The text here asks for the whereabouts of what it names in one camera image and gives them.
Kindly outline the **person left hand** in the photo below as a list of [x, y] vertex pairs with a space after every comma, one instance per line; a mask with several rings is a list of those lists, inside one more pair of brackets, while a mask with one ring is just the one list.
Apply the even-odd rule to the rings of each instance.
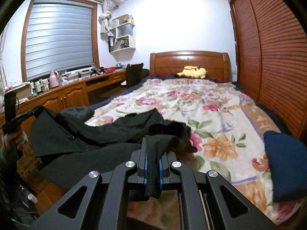
[[25, 144], [26, 141], [24, 139], [23, 130], [21, 128], [19, 128], [19, 130], [14, 133], [4, 135], [4, 147], [10, 154], [16, 153], [17, 151], [22, 151]]

